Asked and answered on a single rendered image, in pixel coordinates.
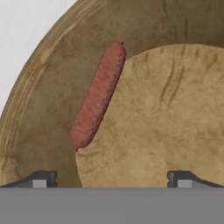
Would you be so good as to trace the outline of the red-brown sausage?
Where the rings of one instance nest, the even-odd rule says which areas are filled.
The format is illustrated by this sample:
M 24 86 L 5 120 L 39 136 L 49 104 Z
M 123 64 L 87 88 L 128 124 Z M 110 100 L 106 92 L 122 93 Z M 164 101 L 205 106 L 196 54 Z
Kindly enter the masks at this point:
M 73 147 L 87 147 L 95 137 L 107 111 L 126 60 L 122 41 L 109 45 L 101 56 L 80 109 L 74 119 L 70 139 Z

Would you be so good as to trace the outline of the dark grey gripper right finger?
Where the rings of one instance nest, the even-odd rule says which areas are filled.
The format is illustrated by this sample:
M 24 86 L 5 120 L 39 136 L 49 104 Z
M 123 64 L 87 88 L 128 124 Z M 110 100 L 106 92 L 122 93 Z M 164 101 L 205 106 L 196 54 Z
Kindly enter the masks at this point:
M 172 188 L 224 188 L 224 185 L 201 179 L 191 171 L 168 171 L 167 179 L 167 186 Z

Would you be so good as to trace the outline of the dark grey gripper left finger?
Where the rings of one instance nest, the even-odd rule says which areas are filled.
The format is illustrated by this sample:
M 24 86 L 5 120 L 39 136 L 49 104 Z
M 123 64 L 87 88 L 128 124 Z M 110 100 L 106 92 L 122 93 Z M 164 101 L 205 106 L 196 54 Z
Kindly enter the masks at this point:
M 34 171 L 24 179 L 11 182 L 6 185 L 0 185 L 0 188 L 5 187 L 51 188 L 56 186 L 57 186 L 56 171 Z

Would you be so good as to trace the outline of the brown wooden bowl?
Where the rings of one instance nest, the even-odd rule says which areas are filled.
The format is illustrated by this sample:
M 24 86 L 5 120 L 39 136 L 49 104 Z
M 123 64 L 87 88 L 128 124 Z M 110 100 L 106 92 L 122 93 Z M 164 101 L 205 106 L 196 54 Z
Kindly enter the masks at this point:
M 71 126 L 107 45 L 127 59 L 93 142 Z M 224 0 L 77 0 L 24 65 L 0 116 L 0 186 L 163 187 L 170 170 L 224 185 Z

